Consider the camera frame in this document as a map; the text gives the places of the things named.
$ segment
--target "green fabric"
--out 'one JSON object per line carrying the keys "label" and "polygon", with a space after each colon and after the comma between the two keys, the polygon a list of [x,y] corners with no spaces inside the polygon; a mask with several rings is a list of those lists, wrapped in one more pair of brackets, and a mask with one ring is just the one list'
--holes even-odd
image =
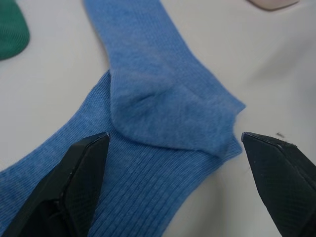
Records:
{"label": "green fabric", "polygon": [[30,33],[14,0],[0,0],[0,60],[13,57],[28,45]]}

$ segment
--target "white table surface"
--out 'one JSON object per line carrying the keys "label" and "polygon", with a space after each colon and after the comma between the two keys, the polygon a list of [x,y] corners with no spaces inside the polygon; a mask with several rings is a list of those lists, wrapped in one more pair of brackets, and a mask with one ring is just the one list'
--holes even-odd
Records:
{"label": "white table surface", "polygon": [[[162,2],[193,54],[247,105],[236,136],[280,132],[316,163],[316,1],[276,12],[245,0]],[[18,4],[31,41],[20,55],[0,61],[0,170],[65,124],[108,69],[81,1]],[[189,196],[164,236],[280,234],[243,153]]]}

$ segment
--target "black plastic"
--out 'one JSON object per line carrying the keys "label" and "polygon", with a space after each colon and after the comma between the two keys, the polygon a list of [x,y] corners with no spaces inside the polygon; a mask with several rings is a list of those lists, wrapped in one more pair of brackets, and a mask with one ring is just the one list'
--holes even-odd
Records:
{"label": "black plastic", "polygon": [[316,237],[316,166],[293,144],[245,132],[258,193],[283,237]]}
{"label": "black plastic", "polygon": [[73,144],[34,188],[2,237],[86,237],[100,195],[110,137]]}

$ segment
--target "ribbed sock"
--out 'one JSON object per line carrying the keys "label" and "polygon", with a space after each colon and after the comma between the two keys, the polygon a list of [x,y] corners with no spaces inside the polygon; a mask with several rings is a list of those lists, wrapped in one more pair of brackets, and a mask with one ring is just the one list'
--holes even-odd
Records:
{"label": "ribbed sock", "polygon": [[0,235],[28,195],[72,143],[99,132],[111,141],[91,237],[158,237],[185,198],[221,164],[204,152],[135,143],[110,118],[110,74],[92,89],[76,114],[40,147],[0,173]]}
{"label": "ribbed sock", "polygon": [[14,0],[0,0],[0,60],[19,54],[28,45],[30,33]]}
{"label": "ribbed sock", "polygon": [[233,124],[243,103],[191,54],[158,0],[84,2],[108,53],[120,133],[223,159],[241,151]]}

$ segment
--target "ribbed knit fabric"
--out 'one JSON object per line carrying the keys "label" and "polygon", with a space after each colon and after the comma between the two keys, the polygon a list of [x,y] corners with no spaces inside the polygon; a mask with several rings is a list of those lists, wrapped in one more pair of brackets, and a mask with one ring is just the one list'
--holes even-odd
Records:
{"label": "ribbed knit fabric", "polygon": [[185,198],[221,164],[204,152],[163,149],[125,139],[110,119],[110,74],[51,138],[0,173],[0,235],[32,189],[82,137],[110,132],[103,187],[91,237],[158,237]]}
{"label": "ribbed knit fabric", "polygon": [[0,0],[0,60],[13,57],[28,45],[30,33],[14,0]]}
{"label": "ribbed knit fabric", "polygon": [[191,54],[158,0],[84,2],[109,56],[120,133],[223,159],[241,151],[233,124],[244,105]]}

